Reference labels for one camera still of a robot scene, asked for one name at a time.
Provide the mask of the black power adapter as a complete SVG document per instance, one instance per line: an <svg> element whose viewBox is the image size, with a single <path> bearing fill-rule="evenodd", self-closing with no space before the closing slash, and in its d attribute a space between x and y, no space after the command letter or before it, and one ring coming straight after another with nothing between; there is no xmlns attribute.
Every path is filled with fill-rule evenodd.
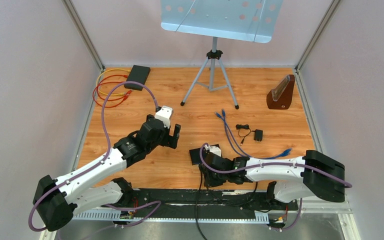
<svg viewBox="0 0 384 240"><path fill-rule="evenodd" d="M238 136L241 138L240 146L244 144L245 138L249 136L251 133L253 133L253 139L257 142L261 142L263 140L263 130L261 129L254 129L252 130L248 124L237 124L235 126L236 130L238 131Z"/></svg>

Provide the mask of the black spare switch box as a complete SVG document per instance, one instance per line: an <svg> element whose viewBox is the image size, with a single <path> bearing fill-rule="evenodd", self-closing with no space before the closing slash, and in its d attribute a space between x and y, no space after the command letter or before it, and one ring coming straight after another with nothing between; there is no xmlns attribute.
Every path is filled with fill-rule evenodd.
<svg viewBox="0 0 384 240"><path fill-rule="evenodd" d="M145 85L150 72L151 72L151 68L148 66L133 65L126 81ZM142 86L139 86L133 83L126 83L123 86L125 89L129 89L129 90L135 90L135 91L143 90Z"/></svg>

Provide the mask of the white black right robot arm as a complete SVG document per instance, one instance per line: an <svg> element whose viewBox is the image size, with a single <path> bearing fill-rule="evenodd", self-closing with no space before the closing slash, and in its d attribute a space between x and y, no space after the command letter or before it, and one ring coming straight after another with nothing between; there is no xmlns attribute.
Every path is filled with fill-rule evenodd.
<svg viewBox="0 0 384 240"><path fill-rule="evenodd" d="M212 151L199 150L204 185L208 188L229 182L236 185L269 181L266 204L278 209L284 203L315 196L342 203L345 190L352 184L345 180L345 166L316 150L288 159L261 159L239 156L230 160Z"/></svg>

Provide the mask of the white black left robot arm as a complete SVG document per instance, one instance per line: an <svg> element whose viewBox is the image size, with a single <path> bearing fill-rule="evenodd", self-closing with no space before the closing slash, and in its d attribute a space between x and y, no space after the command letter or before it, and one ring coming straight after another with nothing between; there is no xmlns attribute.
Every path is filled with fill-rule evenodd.
<svg viewBox="0 0 384 240"><path fill-rule="evenodd" d="M124 178L113 179L102 187L94 185L144 160L158 146L175 149L181 126L176 124L174 134L170 135L172 115L173 109L163 106L154 115L146 117L140 130L121 138L92 162L55 179L50 175L42 177L36 187L31 211L39 214L44 229L59 230L73 216L102 205L129 206L133 193Z"/></svg>

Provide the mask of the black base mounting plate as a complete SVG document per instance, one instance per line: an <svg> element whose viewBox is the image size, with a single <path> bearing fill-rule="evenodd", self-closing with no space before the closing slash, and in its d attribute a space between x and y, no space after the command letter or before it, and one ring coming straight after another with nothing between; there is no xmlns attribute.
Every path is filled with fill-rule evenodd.
<svg viewBox="0 0 384 240"><path fill-rule="evenodd" d="M255 212L284 213L298 210L298 203L269 200L263 191L139 188L114 203L118 208L133 208L153 201L161 205L153 218L171 219L253 219Z"/></svg>

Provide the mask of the brown wooden metronome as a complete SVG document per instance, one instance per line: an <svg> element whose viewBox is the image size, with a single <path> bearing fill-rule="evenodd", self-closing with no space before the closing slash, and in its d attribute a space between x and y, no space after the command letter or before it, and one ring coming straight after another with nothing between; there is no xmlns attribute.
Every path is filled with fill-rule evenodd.
<svg viewBox="0 0 384 240"><path fill-rule="evenodd" d="M270 110L288 110L293 99L295 75L288 74L266 96L266 104Z"/></svg>

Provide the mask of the light blue music stand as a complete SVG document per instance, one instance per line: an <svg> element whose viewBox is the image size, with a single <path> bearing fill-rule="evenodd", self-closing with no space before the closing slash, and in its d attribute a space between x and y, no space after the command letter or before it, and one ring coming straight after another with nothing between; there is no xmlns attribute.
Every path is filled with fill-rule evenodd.
<svg viewBox="0 0 384 240"><path fill-rule="evenodd" d="M184 106L195 85L199 84L204 69L209 67L210 92L214 86L216 64L222 71L225 85L239 109L236 96L222 61L223 51L218 49L220 38L252 43L267 44L272 40L275 24L283 5L282 0L162 0L161 28L166 31L212 37L211 49L205 61L181 101Z"/></svg>

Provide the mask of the aluminium frame rail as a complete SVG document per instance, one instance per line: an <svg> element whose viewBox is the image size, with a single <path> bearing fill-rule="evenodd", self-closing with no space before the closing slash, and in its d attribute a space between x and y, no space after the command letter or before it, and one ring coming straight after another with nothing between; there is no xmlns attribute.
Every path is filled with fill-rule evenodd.
<svg viewBox="0 0 384 240"><path fill-rule="evenodd" d="M264 191L140 189L135 200L155 200L132 217L97 208L74 217L44 240L359 240L347 202L310 197L302 203L268 203Z"/></svg>

